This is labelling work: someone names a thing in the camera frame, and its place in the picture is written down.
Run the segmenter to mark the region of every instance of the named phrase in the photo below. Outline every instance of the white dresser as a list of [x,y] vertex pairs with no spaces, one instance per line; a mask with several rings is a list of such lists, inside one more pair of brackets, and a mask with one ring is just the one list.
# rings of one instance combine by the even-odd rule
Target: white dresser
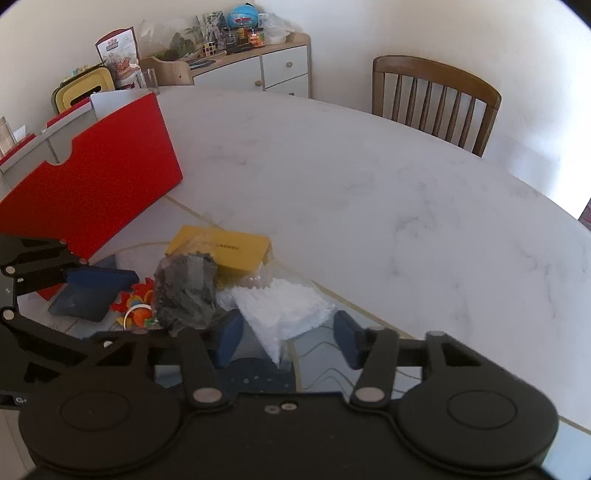
[[213,65],[196,70],[190,70],[182,61],[161,61],[155,57],[139,62],[143,69],[154,68],[161,86],[203,85],[310,98],[310,58],[310,37],[295,33],[283,44],[214,56]]

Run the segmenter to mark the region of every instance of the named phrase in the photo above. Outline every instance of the cardboard box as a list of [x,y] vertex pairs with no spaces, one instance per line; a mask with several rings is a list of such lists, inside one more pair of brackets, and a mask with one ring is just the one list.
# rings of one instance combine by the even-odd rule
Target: cardboard box
[[256,272],[261,263],[267,262],[271,239],[251,233],[184,225],[166,250],[167,255],[175,252],[211,254],[218,266],[219,280],[228,283]]

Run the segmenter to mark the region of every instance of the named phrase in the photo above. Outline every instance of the drawer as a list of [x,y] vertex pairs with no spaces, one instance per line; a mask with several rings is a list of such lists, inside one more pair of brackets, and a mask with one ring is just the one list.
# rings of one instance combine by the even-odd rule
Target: drawer
[[272,87],[308,73],[308,47],[288,48],[262,56],[265,86]]
[[279,93],[280,95],[293,95],[301,98],[310,98],[308,74],[279,83],[273,87],[265,89],[265,91]]
[[262,92],[261,61],[259,57],[237,61],[193,79],[195,85],[226,90],[258,90]]

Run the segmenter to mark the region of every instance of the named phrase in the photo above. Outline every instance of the rubik's cube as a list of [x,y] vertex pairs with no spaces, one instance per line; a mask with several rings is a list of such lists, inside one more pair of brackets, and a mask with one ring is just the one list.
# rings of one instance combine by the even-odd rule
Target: rubik's cube
[[203,45],[203,54],[206,57],[211,57],[212,55],[215,54],[215,52],[216,52],[216,43],[214,41],[211,41],[211,42]]

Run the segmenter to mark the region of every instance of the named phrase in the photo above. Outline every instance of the chair backrest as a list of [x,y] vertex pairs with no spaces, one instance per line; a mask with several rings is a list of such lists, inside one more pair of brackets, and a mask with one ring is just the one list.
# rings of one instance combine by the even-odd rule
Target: chair backrest
[[447,89],[451,88],[456,91],[456,98],[453,103],[452,114],[447,126],[445,140],[452,141],[454,129],[458,113],[460,111],[460,100],[462,93],[471,97],[470,105],[468,106],[466,119],[462,128],[462,133],[459,138],[458,146],[464,148],[472,123],[472,116],[474,114],[474,107],[476,100],[481,100],[486,104],[480,130],[474,143],[472,153],[482,156],[486,143],[491,135],[493,124],[495,123],[496,114],[501,105],[501,95],[492,86],[484,80],[475,75],[464,72],[464,70],[445,65],[433,60],[421,59],[418,57],[408,57],[406,55],[385,55],[377,57],[374,60],[374,79],[372,90],[372,113],[374,115],[384,115],[384,88],[385,78],[387,73],[398,75],[396,82],[396,91],[394,93],[394,104],[392,107],[392,120],[398,122],[398,114],[400,112],[400,100],[402,94],[402,78],[404,76],[412,77],[413,84],[410,89],[410,97],[408,99],[407,113],[404,123],[408,126],[413,121],[415,110],[415,100],[417,96],[417,80],[422,79],[428,81],[425,98],[423,101],[423,109],[421,111],[421,119],[418,123],[418,128],[425,131],[427,124],[427,116],[429,113],[429,105],[431,103],[431,91],[433,83],[443,86],[437,113],[433,124],[432,135],[438,136],[441,127],[441,120],[443,118],[443,109],[446,103]]

